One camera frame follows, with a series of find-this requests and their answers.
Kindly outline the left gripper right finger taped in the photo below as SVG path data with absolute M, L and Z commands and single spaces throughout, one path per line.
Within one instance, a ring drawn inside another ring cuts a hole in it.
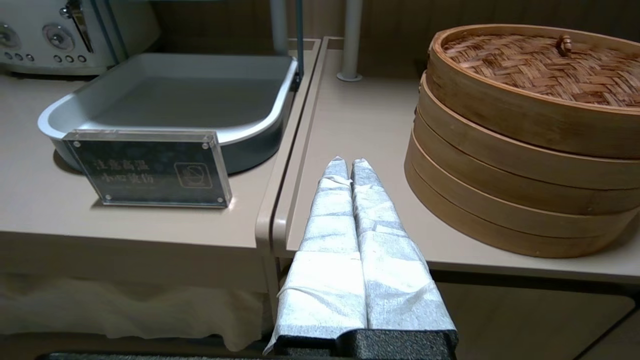
M 426 260 L 403 227 L 374 168 L 365 159 L 354 160 L 351 180 L 368 326 L 455 331 Z

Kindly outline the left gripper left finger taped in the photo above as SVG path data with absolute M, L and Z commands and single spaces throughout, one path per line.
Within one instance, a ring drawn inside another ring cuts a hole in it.
M 342 157 L 327 164 L 302 242 L 278 293 L 278 314 L 264 353 L 285 337 L 335 340 L 367 326 L 364 275 L 352 182 Z

